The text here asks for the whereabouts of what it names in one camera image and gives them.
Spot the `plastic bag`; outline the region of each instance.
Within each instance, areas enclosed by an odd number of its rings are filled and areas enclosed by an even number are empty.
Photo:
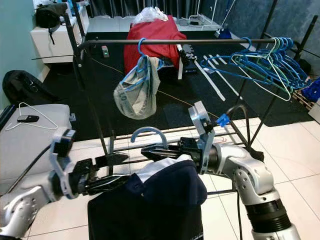
[[[162,21],[168,21],[168,16],[160,11],[158,7],[145,7],[135,18],[133,19],[133,24],[139,24],[144,22],[153,22],[155,19],[160,19]]]

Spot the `black rug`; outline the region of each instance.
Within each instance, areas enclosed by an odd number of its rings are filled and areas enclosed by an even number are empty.
[[[125,39],[127,32],[91,32],[87,34],[89,39]],[[210,39],[214,38],[213,31],[187,31],[184,32],[188,39]],[[103,58],[100,47],[92,47],[92,57],[103,64],[112,66],[124,71],[124,48],[120,44],[107,46],[110,57]],[[193,45],[198,62],[203,55],[219,54],[230,55],[244,49],[239,44],[221,45]],[[123,116],[113,99],[113,92],[123,75],[113,69],[105,67],[95,61],[85,60],[85,87],[92,97],[93,103],[99,115],[102,131],[105,137],[113,130],[116,136],[131,134],[133,131],[144,126],[153,126],[160,130],[191,126],[192,122],[188,113],[188,106],[163,93],[158,92],[156,96],[156,113],[144,120],[133,120]],[[221,69],[229,68],[228,65],[220,65]],[[237,90],[240,90],[243,80],[237,77],[224,74],[229,83]],[[159,73],[161,84],[159,90],[172,95],[185,102],[193,104],[202,101],[207,111],[220,116],[232,107],[237,96],[231,91],[227,84],[217,75],[211,75],[212,80],[226,98],[222,101],[213,90],[206,78],[201,73],[185,74],[182,80],[177,80],[177,71],[166,69]],[[59,103],[67,104],[70,112],[75,113],[76,121],[72,122],[72,128],[77,131],[76,140],[89,140],[98,137],[92,114],[88,108],[84,93],[78,88],[77,81],[71,63],[54,64],[46,77],[44,84],[61,98]],[[262,117],[272,95],[257,87],[253,82],[247,82],[243,92],[242,103],[249,109],[249,116]],[[243,118],[241,112],[234,115],[234,119]],[[275,101],[273,108],[267,117],[265,124],[269,127],[292,124],[296,122],[311,121],[308,111],[295,99],[285,102],[280,99]]]

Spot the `red cloth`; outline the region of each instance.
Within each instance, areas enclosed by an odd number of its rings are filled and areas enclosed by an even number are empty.
[[[152,22],[142,22],[135,24],[129,31],[126,39],[166,39],[185,40],[186,35],[178,31],[177,25],[168,15],[168,21],[156,19]],[[171,59],[173,65],[179,68],[179,53],[177,46],[170,45],[141,45],[141,51],[149,57],[167,57]],[[141,57],[138,52],[138,45],[128,44],[124,46],[124,71],[127,74]]]

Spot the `blue clip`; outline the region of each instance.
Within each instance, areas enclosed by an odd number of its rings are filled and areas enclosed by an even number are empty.
[[[230,119],[227,114],[222,114],[217,120],[216,123],[219,124],[220,127],[224,127],[230,122]]]

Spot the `white hanger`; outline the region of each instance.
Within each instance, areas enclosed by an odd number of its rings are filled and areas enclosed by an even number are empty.
[[[42,129],[49,129],[49,130],[55,130],[58,128],[58,125],[52,121],[49,117],[47,117],[46,115],[44,115],[42,112],[40,112],[39,110],[35,109],[33,106],[30,106],[29,104],[25,103],[25,102],[20,102],[19,103],[19,116],[21,116],[21,104],[27,105],[29,108],[32,108],[33,110],[35,110],[37,113],[41,114],[42,116],[44,116],[50,123],[52,123],[55,127],[46,127],[46,126],[40,126],[40,125],[36,125],[36,124],[32,124],[32,123],[28,123],[28,122],[18,122],[16,125],[10,127],[12,125],[12,122],[5,128],[6,131],[9,131],[11,129],[14,129],[16,127],[18,127],[19,125],[25,124],[25,125],[29,125],[29,126],[33,126],[33,127],[37,127],[37,128],[42,128]]]
[[[248,54],[246,54],[246,56],[247,56],[247,57],[252,57],[252,58],[259,58],[259,59],[266,59],[266,60],[268,60],[268,62],[270,63],[272,69],[274,70],[274,72],[275,72],[276,75],[278,76],[280,82],[282,83],[284,89],[285,89],[286,92],[288,93],[288,98],[283,98],[283,97],[281,97],[281,96],[273,93],[272,91],[270,91],[270,90],[266,89],[265,87],[261,86],[258,82],[254,81],[254,80],[253,80],[253,82],[254,82],[256,85],[258,85],[260,88],[262,88],[263,90],[265,90],[266,92],[268,92],[268,93],[276,96],[277,98],[279,98],[279,99],[281,99],[281,100],[284,100],[284,101],[288,102],[288,101],[290,101],[290,99],[291,99],[291,94],[290,94],[290,92],[288,91],[287,87],[285,86],[284,82],[282,81],[282,79],[281,79],[278,71],[277,71],[276,68],[274,67],[272,61],[270,60],[270,58],[271,58],[271,56],[270,56],[270,55],[271,55],[271,52],[276,48],[277,41],[278,41],[275,37],[273,37],[272,39],[274,39],[274,45],[273,45],[272,49],[270,50],[270,52],[269,52],[267,55],[265,55],[265,56],[263,56],[263,55],[261,55],[261,56],[256,56],[256,55],[248,55]],[[242,54],[234,54],[233,56],[243,57],[244,55],[242,55]],[[231,60],[233,61],[234,64],[238,65],[238,64],[234,61],[233,56],[232,56]],[[252,78],[249,74],[247,74],[240,66],[238,66],[238,68],[239,68],[245,75],[247,75],[248,78],[253,79],[253,78]]]

